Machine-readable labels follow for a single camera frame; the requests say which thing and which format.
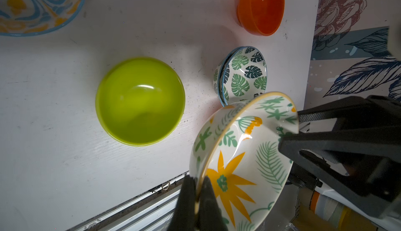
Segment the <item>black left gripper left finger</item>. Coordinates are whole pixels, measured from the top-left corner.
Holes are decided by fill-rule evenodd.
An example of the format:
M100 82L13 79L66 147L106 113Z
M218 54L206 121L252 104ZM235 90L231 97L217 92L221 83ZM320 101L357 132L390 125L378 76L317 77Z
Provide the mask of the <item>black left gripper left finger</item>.
M186 175L168 231L195 231L196 181Z

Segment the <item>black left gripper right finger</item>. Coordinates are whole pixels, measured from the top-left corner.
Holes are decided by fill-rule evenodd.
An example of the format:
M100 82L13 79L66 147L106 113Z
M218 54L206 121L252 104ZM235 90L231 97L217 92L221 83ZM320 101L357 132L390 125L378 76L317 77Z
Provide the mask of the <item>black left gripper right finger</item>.
M211 180L204 178L199 195L198 228L200 231L227 231L222 220Z

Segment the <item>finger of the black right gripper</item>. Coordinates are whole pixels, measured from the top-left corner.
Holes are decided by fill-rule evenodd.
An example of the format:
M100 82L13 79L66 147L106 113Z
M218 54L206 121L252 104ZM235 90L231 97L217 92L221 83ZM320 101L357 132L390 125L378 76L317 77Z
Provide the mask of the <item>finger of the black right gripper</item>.
M278 150L371 217L401 212L401 129L382 127L283 137ZM310 158L315 151L349 176Z
M387 96L350 96L298 112L299 122L337 119L334 131L401 124L401 103Z

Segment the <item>yellow flower bowl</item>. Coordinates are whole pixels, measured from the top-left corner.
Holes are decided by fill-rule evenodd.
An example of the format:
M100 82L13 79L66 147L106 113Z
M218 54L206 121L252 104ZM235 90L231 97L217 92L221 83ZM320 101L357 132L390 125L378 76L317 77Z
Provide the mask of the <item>yellow flower bowl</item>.
M292 160L279 142L299 132L293 101L280 92L232 103L215 112L199 131L189 175L200 185L211 180L229 231L253 231L283 191Z

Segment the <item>blue yellow patterned bowl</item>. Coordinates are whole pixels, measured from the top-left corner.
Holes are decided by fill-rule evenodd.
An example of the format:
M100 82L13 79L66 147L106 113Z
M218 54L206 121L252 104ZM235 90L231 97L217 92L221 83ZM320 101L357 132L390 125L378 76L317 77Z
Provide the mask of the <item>blue yellow patterned bowl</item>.
M85 0L1 0L1 35L29 37L70 23Z

